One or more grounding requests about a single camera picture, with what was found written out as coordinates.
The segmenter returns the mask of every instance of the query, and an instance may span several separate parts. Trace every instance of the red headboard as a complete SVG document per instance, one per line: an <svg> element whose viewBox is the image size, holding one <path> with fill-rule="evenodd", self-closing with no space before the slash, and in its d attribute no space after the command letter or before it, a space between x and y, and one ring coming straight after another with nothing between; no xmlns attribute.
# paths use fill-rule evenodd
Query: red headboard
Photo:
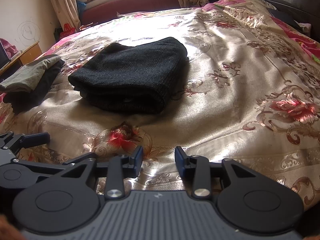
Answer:
<svg viewBox="0 0 320 240"><path fill-rule="evenodd" d="M180 8L178 0L113 0L84 11L81 24L108 22L117 18L117 12L125 14L176 8Z"/></svg>

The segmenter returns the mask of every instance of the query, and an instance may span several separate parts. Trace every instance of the floral bedspread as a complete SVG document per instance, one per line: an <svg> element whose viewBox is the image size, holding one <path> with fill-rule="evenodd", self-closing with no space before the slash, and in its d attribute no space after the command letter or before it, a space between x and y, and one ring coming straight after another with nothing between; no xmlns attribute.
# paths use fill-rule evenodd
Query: floral bedspread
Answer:
<svg viewBox="0 0 320 240"><path fill-rule="evenodd" d="M316 52L307 53L283 28L258 0L222 0L89 28L46 52L66 63L40 106L14 115L10 104L0 104L0 129L49 132L48 145L20 152L36 162L62 163L89 151L107 160L142 145L142 170L125 180L127 191L184 189L174 164L177 145L210 161L231 157L292 188L310 208L320 200L320 65ZM158 115L103 111L68 82L111 42L135 46L169 36L185 44L190 64Z"/></svg>

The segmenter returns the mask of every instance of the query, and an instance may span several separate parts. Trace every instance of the red bag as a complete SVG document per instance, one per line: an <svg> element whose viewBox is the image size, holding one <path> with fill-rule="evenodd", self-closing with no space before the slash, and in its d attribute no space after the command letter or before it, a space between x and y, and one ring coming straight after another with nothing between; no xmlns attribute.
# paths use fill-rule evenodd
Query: red bag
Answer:
<svg viewBox="0 0 320 240"><path fill-rule="evenodd" d="M76 32L76 28L71 28L69 23L64 25L64 32L60 33L60 39L68 37Z"/></svg>

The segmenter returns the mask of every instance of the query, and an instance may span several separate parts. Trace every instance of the satin bedspread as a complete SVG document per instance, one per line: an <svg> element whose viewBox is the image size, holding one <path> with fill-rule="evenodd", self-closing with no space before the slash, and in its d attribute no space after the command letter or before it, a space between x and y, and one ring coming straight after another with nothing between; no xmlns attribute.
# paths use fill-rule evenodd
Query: satin bedspread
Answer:
<svg viewBox="0 0 320 240"><path fill-rule="evenodd" d="M190 64L158 115L103 111L68 82L111 42L135 46L169 36L186 46ZM64 38L46 54L53 52L66 63L39 107L14 115L0 104L2 132L51 135L19 158L62 163L94 151L108 160L142 145L140 176L125 179L125 189L182 190L173 154L181 145L188 155L231 157L261 172L299 193L306 209L320 200L320 65L258 0L123 17ZM100 179L97 191L103 187Z"/></svg>

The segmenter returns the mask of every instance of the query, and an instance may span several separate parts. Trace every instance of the wooden desk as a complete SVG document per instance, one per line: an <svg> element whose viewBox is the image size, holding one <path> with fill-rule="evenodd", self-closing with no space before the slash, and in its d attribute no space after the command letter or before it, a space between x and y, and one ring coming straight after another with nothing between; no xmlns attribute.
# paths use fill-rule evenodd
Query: wooden desk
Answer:
<svg viewBox="0 0 320 240"><path fill-rule="evenodd" d="M0 76L16 63L19 63L20 66L23 66L34 61L41 54L42 51L39 47L39 41L37 41L35 44L23 51L19 56L15 57L12 61L6 64L2 69L0 69Z"/></svg>

